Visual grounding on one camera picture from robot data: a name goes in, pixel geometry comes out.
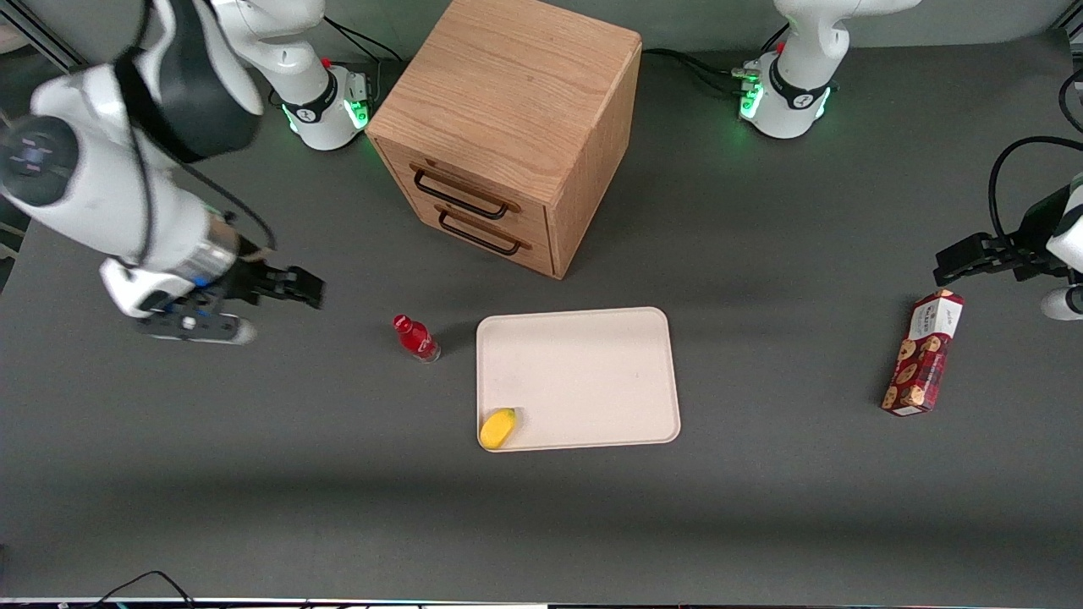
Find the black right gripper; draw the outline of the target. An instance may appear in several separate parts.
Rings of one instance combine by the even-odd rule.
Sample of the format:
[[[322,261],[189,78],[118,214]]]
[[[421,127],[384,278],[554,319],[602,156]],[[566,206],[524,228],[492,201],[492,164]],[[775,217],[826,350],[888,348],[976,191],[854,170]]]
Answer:
[[[263,260],[237,261],[225,274],[225,299],[259,304],[262,297],[293,300],[321,310],[326,284],[302,267],[275,269]]]

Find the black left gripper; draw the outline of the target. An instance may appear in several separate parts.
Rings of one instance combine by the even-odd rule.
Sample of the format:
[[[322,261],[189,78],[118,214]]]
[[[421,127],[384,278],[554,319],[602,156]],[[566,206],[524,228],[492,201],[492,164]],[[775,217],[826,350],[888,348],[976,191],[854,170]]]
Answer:
[[[1001,272],[1010,272],[1017,282],[1039,275],[1073,278],[1070,267],[1046,247],[1064,218],[1070,194],[1071,187],[1056,190],[1025,212],[1017,230],[1007,235],[1014,255],[1007,255],[1002,239],[990,233],[975,233],[937,252],[932,270],[936,285],[945,288],[965,277]]]

